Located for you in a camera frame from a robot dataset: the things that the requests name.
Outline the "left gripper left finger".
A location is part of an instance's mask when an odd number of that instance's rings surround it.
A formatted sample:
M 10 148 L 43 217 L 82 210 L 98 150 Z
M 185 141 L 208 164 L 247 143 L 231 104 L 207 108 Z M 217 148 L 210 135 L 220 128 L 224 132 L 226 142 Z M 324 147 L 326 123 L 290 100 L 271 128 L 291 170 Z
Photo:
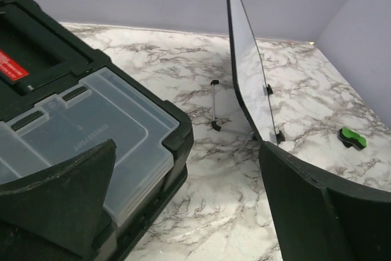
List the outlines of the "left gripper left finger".
M 109 139 L 1 185 L 1 260 L 93 260 L 114 170 Z

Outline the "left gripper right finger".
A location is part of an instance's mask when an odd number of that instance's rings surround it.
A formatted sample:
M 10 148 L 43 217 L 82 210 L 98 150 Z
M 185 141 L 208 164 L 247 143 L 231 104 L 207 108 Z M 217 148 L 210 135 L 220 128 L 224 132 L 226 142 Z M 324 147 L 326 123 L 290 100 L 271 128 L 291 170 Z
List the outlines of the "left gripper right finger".
M 390 193 L 262 142 L 259 163 L 284 260 L 390 260 Z

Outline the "green black whiteboard eraser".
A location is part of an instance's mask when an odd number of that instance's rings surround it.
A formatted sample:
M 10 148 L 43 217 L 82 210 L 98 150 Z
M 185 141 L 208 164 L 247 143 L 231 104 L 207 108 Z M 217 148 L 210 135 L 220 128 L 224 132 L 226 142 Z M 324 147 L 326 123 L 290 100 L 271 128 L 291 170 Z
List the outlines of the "green black whiteboard eraser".
M 357 150 L 363 150 L 367 147 L 367 140 L 349 128 L 339 129 L 337 136 L 346 148 L 354 147 Z

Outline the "white whiteboard black frame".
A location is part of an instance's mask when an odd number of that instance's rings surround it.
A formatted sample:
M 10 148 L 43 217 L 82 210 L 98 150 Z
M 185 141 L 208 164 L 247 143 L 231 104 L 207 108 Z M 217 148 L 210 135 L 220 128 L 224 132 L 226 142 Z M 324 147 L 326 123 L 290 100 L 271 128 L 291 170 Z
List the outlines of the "white whiteboard black frame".
M 277 132 L 260 50 L 242 0 L 227 0 L 233 86 L 241 109 L 257 139 L 270 142 Z

